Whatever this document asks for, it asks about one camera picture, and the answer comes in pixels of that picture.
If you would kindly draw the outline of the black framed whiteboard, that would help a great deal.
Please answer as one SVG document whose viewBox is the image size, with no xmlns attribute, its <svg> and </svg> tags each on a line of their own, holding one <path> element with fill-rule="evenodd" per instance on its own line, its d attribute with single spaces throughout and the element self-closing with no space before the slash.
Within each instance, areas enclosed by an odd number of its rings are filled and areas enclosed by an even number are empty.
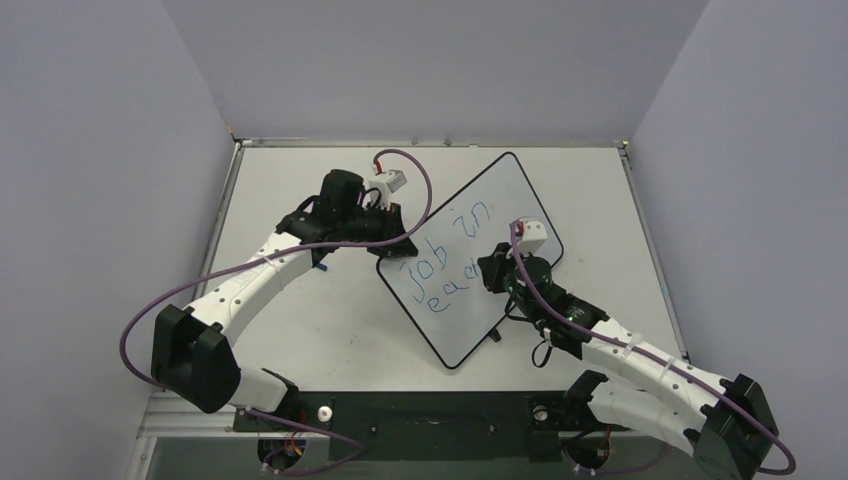
<svg viewBox="0 0 848 480">
<path fill-rule="evenodd" d="M 537 253 L 557 264 L 563 243 L 518 157 L 503 153 L 412 235 L 417 256 L 378 262 L 379 277 L 444 367 L 458 368 L 503 319 L 505 300 L 486 291 L 477 261 L 508 241 L 522 217 L 546 227 Z"/>
</svg>

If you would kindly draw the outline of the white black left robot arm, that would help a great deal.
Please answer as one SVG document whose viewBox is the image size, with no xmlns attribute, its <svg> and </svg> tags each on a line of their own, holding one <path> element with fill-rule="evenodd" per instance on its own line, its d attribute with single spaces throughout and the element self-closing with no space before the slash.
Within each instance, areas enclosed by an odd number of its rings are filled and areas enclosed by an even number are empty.
<svg viewBox="0 0 848 480">
<path fill-rule="evenodd" d="M 272 429 L 291 427 L 298 402 L 294 384 L 267 369 L 241 368 L 232 347 L 249 323 L 283 289 L 316 267 L 339 242 L 364 243 L 380 258 L 412 257 L 401 207 L 391 196 L 406 184 L 396 169 L 369 180 L 334 169 L 319 194 L 277 224 L 249 268 L 184 308 L 166 306 L 155 319 L 151 374 L 199 410 L 226 405 L 259 409 Z"/>
</svg>

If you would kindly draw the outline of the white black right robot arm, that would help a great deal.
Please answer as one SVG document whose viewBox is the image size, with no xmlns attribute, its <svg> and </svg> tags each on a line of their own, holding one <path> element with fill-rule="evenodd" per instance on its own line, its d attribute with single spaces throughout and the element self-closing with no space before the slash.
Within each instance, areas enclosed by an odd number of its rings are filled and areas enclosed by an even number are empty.
<svg viewBox="0 0 848 480">
<path fill-rule="evenodd" d="M 569 388 L 566 418 L 636 430 L 691 456 L 714 479 L 751 479 L 779 446 L 766 394 L 753 378 L 700 369 L 642 339 L 610 314 L 557 285 L 550 263 L 508 243 L 479 258 L 486 290 L 530 324 L 548 351 L 594 365 Z"/>
</svg>

